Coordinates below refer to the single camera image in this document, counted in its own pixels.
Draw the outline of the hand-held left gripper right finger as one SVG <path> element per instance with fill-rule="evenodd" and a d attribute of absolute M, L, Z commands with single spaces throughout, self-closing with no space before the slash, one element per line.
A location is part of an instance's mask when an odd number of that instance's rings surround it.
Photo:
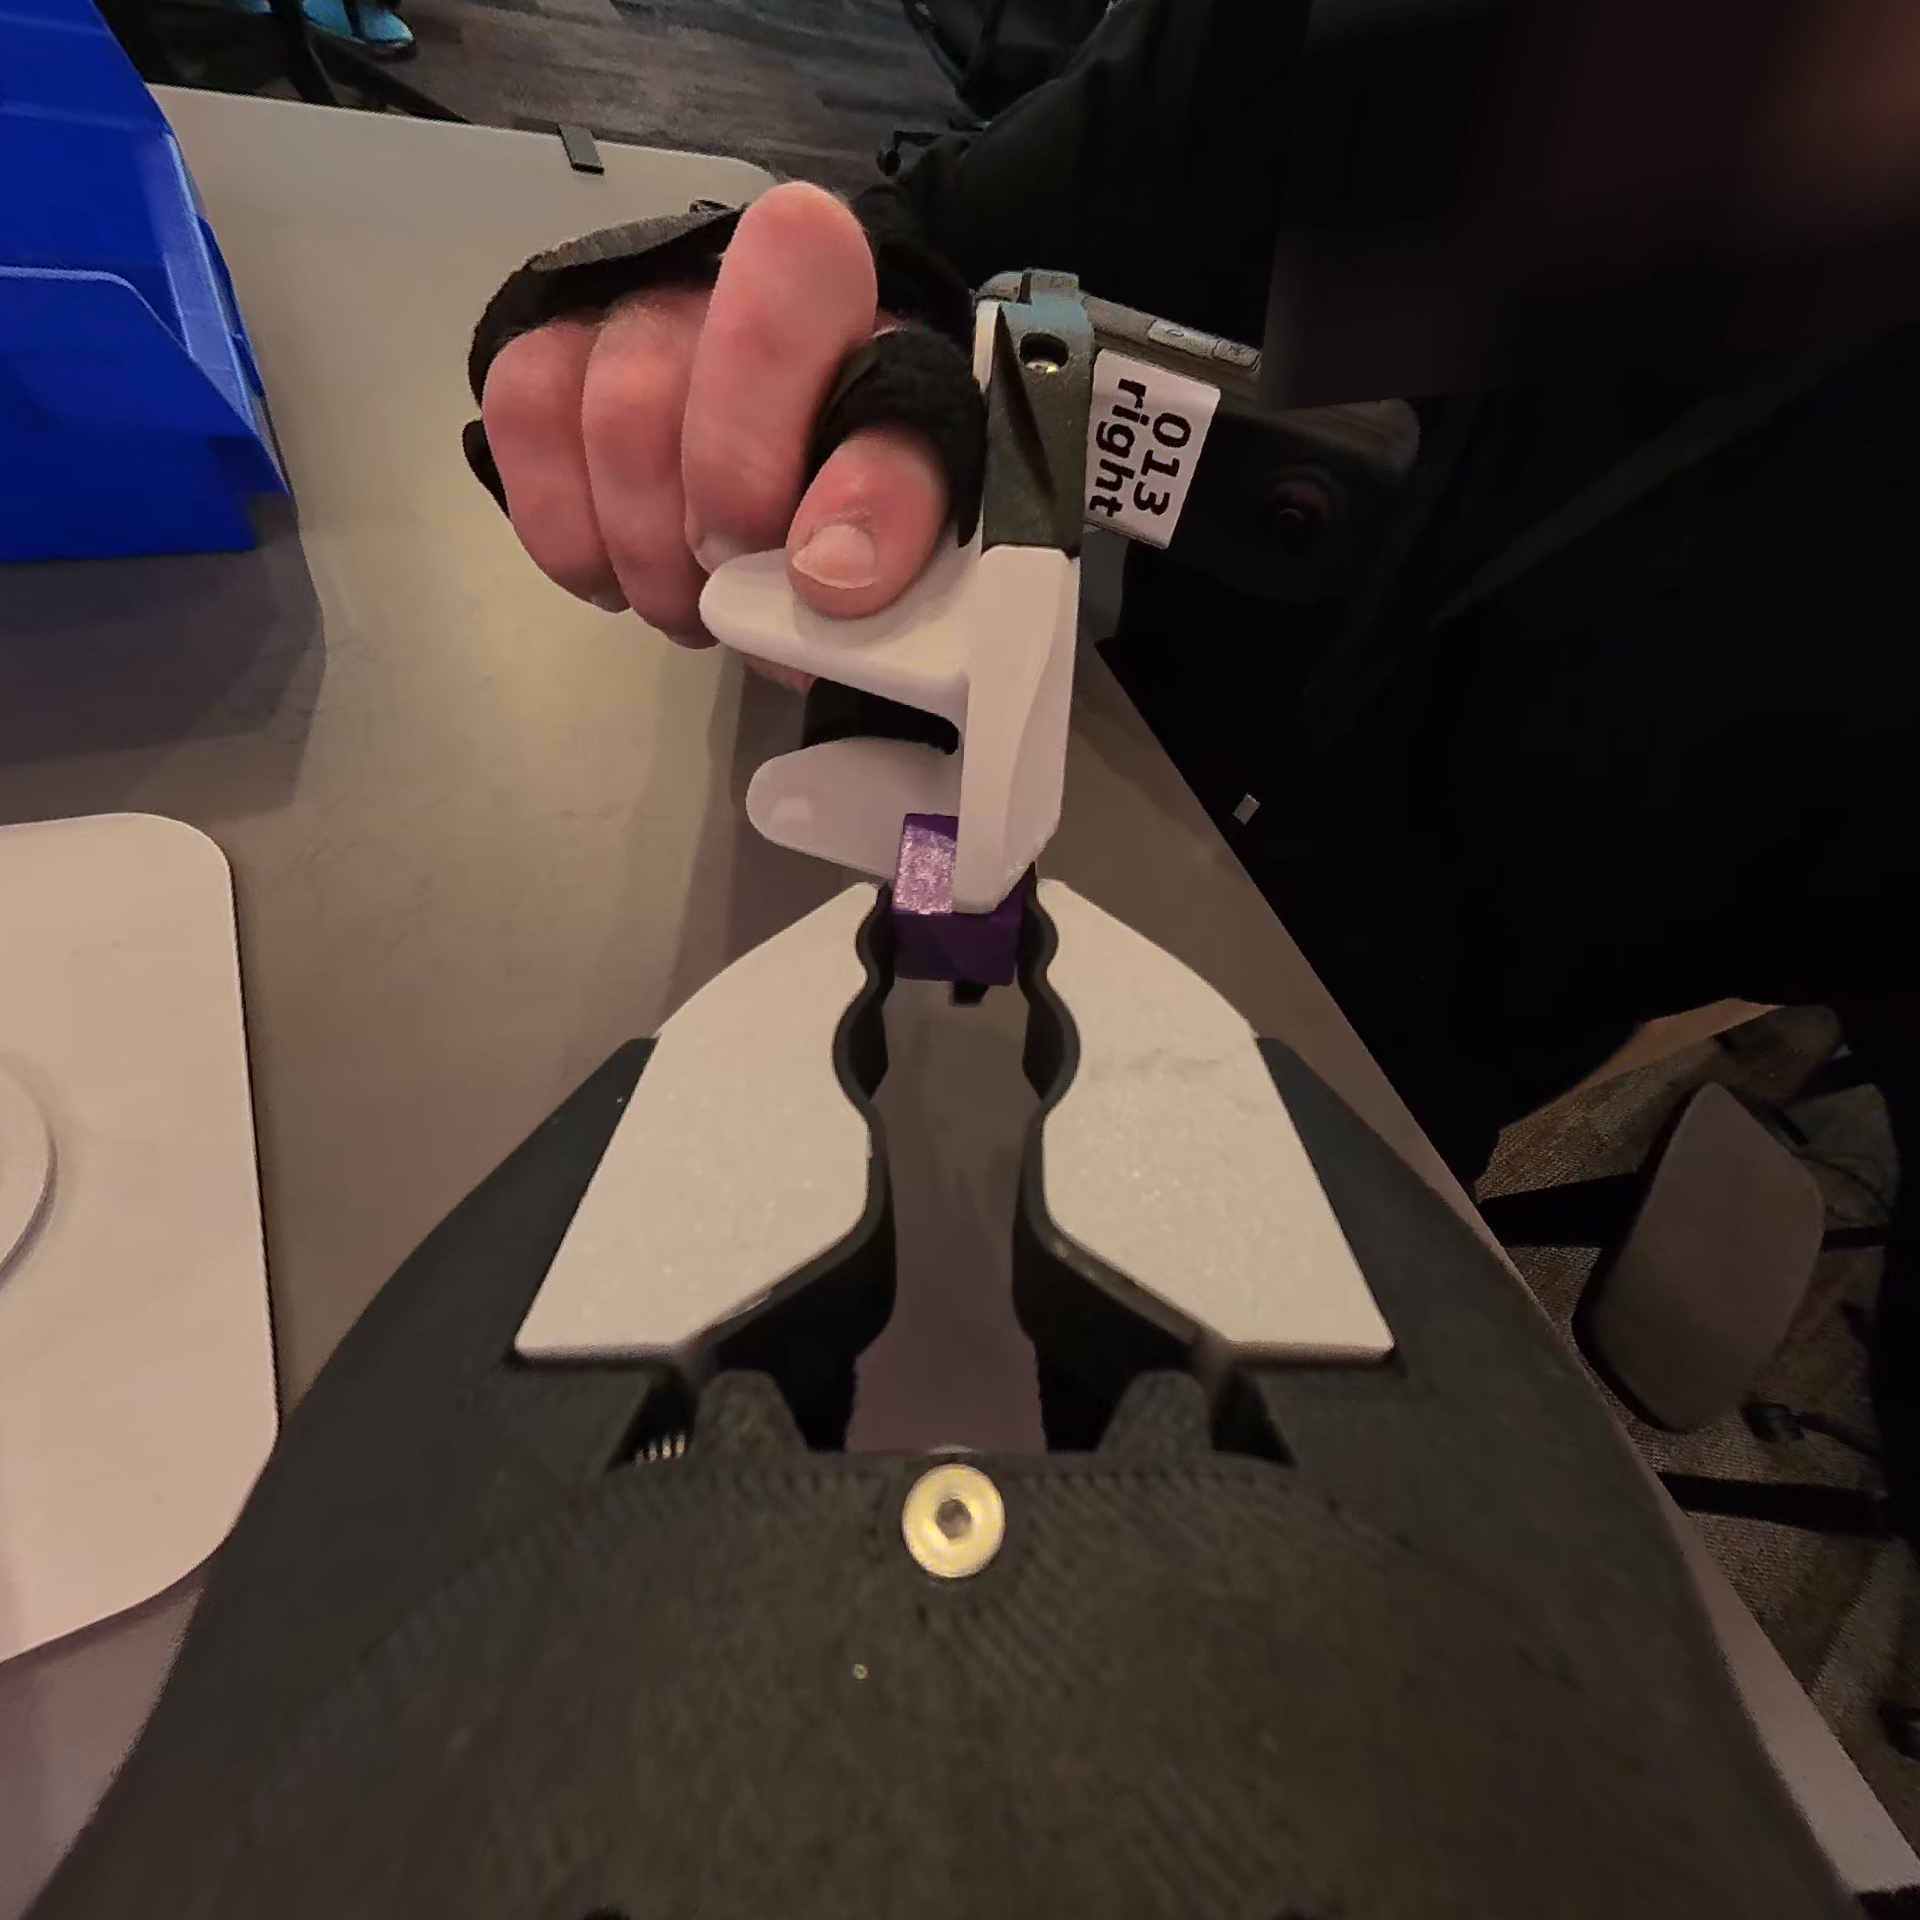
<path fill-rule="evenodd" d="M 1012 1304 L 1048 1365 L 1375 1365 L 1394 1337 L 1250 1021 L 1042 877 Z"/>

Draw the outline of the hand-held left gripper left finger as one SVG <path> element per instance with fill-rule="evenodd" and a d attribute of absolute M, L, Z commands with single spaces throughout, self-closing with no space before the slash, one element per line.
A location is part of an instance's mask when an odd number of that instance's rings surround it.
<path fill-rule="evenodd" d="M 897 1288 L 886 907 L 854 882 L 662 1021 L 517 1357 L 852 1365 L 876 1341 Z"/>

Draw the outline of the purple cube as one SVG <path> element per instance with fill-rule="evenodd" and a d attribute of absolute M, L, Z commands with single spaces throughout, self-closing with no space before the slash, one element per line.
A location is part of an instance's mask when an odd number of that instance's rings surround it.
<path fill-rule="evenodd" d="M 955 817 L 925 810 L 903 817 L 889 886 L 894 968 L 899 979 L 938 982 L 955 1002 L 978 1003 L 988 988 L 1017 977 L 1033 874 L 1020 875 L 990 909 L 960 909 L 954 901 L 955 847 Z"/>

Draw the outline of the blue plastic bin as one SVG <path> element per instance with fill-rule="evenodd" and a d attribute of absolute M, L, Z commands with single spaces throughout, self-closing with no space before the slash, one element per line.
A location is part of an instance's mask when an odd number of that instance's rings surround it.
<path fill-rule="evenodd" d="M 171 121 L 110 36 L 5 17 L 5 563 L 251 552 L 287 494 Z"/>

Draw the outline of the person's right forearm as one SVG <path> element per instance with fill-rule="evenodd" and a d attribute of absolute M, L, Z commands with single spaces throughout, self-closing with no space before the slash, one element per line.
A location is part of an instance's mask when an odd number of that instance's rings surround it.
<path fill-rule="evenodd" d="M 960 338 L 994 274 L 1254 345 L 1308 1 L 1115 3 L 1065 70 L 854 201 L 877 307 Z"/>

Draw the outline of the person's right hand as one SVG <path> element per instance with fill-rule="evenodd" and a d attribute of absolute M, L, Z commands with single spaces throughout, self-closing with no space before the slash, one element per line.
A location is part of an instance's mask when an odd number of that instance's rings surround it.
<path fill-rule="evenodd" d="M 532 256 L 492 296 L 467 375 L 467 463 L 530 561 L 689 649 L 712 571 L 778 552 L 832 618 L 884 611 L 933 559 L 949 478 L 925 430 L 810 440 L 858 348 L 960 340 L 971 285 L 892 187 L 782 181 L 741 211 L 624 223 Z"/>

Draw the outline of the person's torso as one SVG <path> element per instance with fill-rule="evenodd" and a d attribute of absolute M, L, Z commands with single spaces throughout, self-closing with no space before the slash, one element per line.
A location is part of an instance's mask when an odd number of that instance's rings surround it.
<path fill-rule="evenodd" d="M 1308 3 L 1266 309 L 1419 455 L 1115 676 L 1466 1182 L 1643 1021 L 1819 1003 L 1915 1168 L 1915 3 Z"/>

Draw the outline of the grey rounded pad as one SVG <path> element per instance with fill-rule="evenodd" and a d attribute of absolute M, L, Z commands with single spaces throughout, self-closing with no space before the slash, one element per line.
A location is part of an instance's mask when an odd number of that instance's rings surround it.
<path fill-rule="evenodd" d="M 1740 1094 L 1705 1084 L 1666 1123 L 1622 1234 L 1582 1286 L 1576 1346 L 1648 1427 L 1710 1427 L 1782 1346 L 1824 1232 L 1811 1165 Z"/>

